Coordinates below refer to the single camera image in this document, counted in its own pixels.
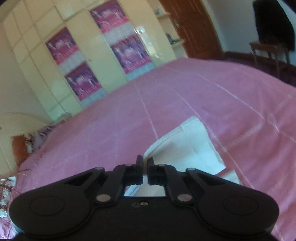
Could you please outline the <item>white pants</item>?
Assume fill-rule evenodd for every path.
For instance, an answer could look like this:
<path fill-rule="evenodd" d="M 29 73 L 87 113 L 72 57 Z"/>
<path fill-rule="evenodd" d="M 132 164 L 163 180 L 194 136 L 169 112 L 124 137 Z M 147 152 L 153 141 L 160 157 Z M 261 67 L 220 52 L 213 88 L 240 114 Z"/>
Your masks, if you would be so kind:
<path fill-rule="evenodd" d="M 149 158 L 153 158 L 156 165 L 171 165 L 180 172 L 185 172 L 187 168 L 196 168 L 241 184 L 236 172 L 225 166 L 205 126 L 195 116 L 152 144 L 144 153 L 145 165 Z"/>

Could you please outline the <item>grey crumpled garment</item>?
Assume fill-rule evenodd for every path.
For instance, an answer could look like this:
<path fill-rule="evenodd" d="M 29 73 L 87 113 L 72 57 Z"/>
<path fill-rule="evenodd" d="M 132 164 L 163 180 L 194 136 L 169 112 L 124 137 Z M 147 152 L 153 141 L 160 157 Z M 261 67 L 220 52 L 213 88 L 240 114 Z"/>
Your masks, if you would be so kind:
<path fill-rule="evenodd" d="M 55 126 L 45 126 L 34 133 L 29 133 L 26 137 L 28 152 L 31 154 L 39 150 L 54 128 Z"/>

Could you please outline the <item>pink checked bed cover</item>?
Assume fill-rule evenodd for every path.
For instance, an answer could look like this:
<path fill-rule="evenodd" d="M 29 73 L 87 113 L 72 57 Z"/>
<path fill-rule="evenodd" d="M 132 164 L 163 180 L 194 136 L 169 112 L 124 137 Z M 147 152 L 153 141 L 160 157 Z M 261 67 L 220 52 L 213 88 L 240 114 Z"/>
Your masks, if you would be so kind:
<path fill-rule="evenodd" d="M 54 128 L 18 171 L 11 197 L 95 167 L 132 163 L 192 116 L 229 169 L 273 197 L 279 240 L 295 240 L 295 88 L 255 68 L 181 58 Z"/>

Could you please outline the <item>lower left purple poster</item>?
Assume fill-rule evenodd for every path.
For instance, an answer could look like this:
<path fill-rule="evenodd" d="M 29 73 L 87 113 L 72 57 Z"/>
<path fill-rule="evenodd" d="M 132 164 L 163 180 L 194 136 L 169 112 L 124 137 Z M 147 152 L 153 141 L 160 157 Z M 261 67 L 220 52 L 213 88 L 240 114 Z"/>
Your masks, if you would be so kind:
<path fill-rule="evenodd" d="M 65 78 L 80 101 L 92 102 L 106 96 L 87 62 L 83 62 L 65 75 Z"/>

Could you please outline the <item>purple poster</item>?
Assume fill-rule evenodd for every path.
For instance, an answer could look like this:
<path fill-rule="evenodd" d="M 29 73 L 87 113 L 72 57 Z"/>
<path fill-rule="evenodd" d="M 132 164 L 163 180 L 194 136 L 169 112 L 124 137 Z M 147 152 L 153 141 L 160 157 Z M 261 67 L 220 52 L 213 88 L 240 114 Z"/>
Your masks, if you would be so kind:
<path fill-rule="evenodd" d="M 63 75 L 67 75 L 86 61 L 66 27 L 48 40 L 46 46 Z"/>
<path fill-rule="evenodd" d="M 152 63 L 149 54 L 136 34 L 123 38 L 111 45 L 126 75 Z"/>
<path fill-rule="evenodd" d="M 118 1 L 108 1 L 89 12 L 108 45 L 114 45 L 135 34 L 132 22 Z"/>
<path fill-rule="evenodd" d="M 65 78 L 80 101 L 92 102 L 106 96 L 87 62 L 83 62 L 65 75 Z"/>

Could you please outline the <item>orange patterned pillow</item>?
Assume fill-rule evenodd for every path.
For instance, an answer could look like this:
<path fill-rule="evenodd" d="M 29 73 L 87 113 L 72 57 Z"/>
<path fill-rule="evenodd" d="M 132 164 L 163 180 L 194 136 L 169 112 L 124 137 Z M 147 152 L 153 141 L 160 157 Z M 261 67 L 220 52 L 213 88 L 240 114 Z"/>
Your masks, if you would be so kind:
<path fill-rule="evenodd" d="M 27 150 L 26 137 L 27 134 L 18 135 L 11 137 L 13 155 L 15 158 L 15 163 L 17 167 L 20 167 L 22 163 L 30 156 L 30 153 Z"/>

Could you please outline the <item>white patterned pillow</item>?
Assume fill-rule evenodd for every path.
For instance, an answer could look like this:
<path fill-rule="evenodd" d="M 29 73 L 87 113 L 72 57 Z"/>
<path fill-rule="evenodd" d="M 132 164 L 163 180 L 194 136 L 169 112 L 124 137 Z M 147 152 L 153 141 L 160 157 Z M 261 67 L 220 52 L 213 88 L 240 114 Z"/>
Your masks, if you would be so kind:
<path fill-rule="evenodd" d="M 1 179 L 0 186 L 0 218 L 8 216 L 9 203 L 11 201 L 11 194 L 16 185 L 16 176 Z"/>

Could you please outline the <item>lower right purple poster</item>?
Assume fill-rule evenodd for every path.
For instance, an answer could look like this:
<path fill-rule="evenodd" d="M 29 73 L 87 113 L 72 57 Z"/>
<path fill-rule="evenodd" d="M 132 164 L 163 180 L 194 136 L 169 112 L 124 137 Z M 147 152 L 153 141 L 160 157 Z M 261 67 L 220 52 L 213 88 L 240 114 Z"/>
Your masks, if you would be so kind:
<path fill-rule="evenodd" d="M 136 34 L 123 38 L 111 45 L 126 75 L 152 63 L 149 54 Z"/>

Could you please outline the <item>corner shelves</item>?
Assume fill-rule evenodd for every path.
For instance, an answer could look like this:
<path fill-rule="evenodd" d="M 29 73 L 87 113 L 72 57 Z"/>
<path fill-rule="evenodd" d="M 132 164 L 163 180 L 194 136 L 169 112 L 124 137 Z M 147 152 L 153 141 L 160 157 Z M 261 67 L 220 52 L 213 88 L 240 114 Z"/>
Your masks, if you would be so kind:
<path fill-rule="evenodd" d="M 187 58 L 187 53 L 184 48 L 185 39 L 182 39 L 179 36 L 173 23 L 173 18 L 171 17 L 171 14 L 160 8 L 156 9 L 154 13 L 168 38 L 168 41 L 175 53 L 176 58 Z"/>

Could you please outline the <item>cream wardrobe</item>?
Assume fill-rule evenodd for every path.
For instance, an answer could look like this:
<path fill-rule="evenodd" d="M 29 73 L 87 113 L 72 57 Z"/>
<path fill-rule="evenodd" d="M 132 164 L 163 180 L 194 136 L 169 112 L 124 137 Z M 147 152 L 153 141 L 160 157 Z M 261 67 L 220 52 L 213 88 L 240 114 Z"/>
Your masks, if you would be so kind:
<path fill-rule="evenodd" d="M 152 63 L 126 75 L 90 10 L 108 1 L 4 1 L 1 26 L 25 80 L 52 120 L 77 114 L 80 101 L 51 56 L 46 42 L 66 27 L 106 95 L 175 60 L 175 53 L 147 1 L 118 1 Z"/>

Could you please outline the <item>brown wooden door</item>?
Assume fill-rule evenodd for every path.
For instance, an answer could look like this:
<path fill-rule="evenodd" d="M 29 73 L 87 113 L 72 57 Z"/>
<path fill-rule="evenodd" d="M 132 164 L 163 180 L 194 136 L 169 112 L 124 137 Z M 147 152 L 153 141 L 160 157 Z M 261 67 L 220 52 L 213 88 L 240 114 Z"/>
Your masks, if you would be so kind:
<path fill-rule="evenodd" d="M 223 51 L 210 16 L 199 0 L 161 1 L 164 9 L 171 14 L 178 35 L 185 40 L 187 56 L 196 59 L 223 58 Z"/>

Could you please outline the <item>wooden chair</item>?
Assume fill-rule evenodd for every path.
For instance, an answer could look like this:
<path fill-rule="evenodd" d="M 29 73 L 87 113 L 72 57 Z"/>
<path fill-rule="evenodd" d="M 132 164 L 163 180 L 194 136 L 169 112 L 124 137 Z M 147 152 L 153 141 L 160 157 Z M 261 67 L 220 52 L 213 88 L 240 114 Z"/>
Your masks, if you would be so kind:
<path fill-rule="evenodd" d="M 250 42 L 249 45 L 251 47 L 255 66 L 258 65 L 258 55 L 256 51 L 262 51 L 267 53 L 269 62 L 275 65 L 277 78 L 280 78 L 281 69 L 287 68 L 288 73 L 290 73 L 290 52 L 284 45 L 262 44 L 259 41 Z M 279 56 L 281 54 L 285 55 L 286 63 L 280 64 Z"/>

